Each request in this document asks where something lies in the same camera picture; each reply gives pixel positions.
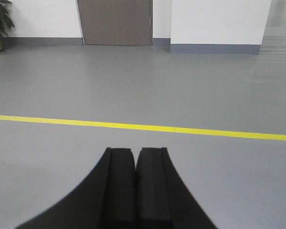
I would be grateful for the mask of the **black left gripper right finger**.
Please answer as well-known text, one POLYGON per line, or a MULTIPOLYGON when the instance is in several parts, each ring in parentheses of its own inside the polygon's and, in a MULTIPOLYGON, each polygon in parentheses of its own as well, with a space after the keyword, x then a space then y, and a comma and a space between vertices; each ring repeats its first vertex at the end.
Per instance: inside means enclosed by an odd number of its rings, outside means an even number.
POLYGON ((179 176, 167 148, 143 148, 136 179, 138 228, 216 228, 179 176))

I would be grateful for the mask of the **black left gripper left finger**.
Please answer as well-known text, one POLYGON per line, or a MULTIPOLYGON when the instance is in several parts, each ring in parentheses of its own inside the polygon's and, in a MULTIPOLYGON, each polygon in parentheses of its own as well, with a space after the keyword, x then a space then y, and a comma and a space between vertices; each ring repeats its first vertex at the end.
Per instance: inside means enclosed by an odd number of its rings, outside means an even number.
POLYGON ((135 164, 130 149, 107 148, 68 195, 20 229, 134 229, 135 164))

